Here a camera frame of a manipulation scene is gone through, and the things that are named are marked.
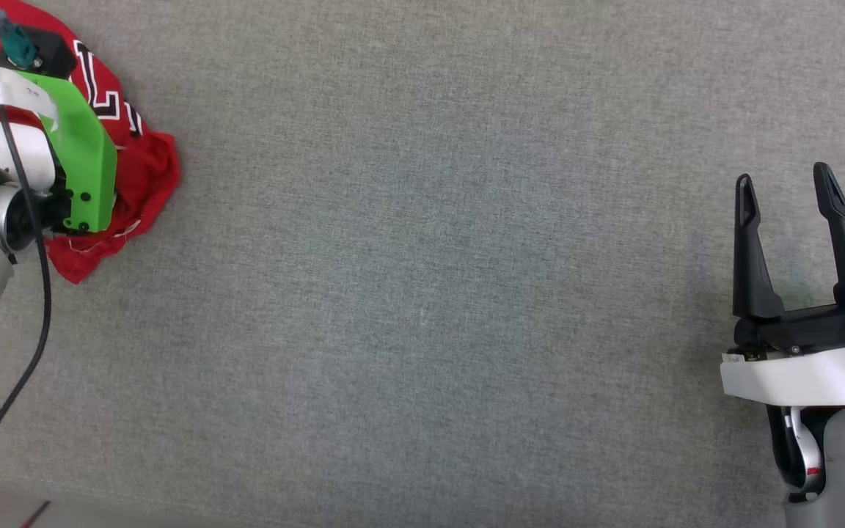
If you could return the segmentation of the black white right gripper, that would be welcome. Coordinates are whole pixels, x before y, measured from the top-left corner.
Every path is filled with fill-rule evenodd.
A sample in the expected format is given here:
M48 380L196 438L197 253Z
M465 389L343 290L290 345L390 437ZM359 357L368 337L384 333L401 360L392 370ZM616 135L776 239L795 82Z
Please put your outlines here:
M828 223L837 304L784 313L758 228L753 180L736 181L732 314L735 347L720 367L725 394L778 407L845 406L845 196L826 163L813 166L819 213Z

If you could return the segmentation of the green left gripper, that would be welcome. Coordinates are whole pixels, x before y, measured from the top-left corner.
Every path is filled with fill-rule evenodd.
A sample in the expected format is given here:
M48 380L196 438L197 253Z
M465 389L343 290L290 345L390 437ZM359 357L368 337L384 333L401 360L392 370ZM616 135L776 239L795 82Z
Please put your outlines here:
M88 233L107 230L113 217L117 174L113 140L72 81L26 71L19 74L43 89L56 107L55 118L42 111L36 115L65 174L66 188L73 193L66 227Z

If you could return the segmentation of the red basketball jersey white sleeves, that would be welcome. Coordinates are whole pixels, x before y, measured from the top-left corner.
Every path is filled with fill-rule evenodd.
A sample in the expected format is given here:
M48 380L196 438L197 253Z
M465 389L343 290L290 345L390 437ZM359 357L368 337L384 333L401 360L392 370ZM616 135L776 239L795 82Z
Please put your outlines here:
M78 284L96 270L101 260L118 253L129 238L150 229L179 183L177 145L174 137L152 131L144 123L125 99L113 71L63 21L23 0L0 0L0 10L34 41L43 58L44 70L27 71L27 79L49 81L48 90L54 99L60 90L74 88L74 100L89 105L108 143L117 151L113 205L104 208L101 220L89 224L85 231L76 224L61 223L45 243L57 273ZM68 61L68 71L59 86L50 82L47 71L51 45L56 45L61 60ZM0 163L11 163L1 128Z

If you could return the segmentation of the grey fabric sofa seat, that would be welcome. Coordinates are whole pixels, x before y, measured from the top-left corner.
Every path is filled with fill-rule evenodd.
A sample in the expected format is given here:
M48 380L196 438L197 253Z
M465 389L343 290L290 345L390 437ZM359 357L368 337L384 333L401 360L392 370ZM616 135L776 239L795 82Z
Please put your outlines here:
M832 303L845 0L36 0L177 140L0 487L221 526L783 528L734 184Z

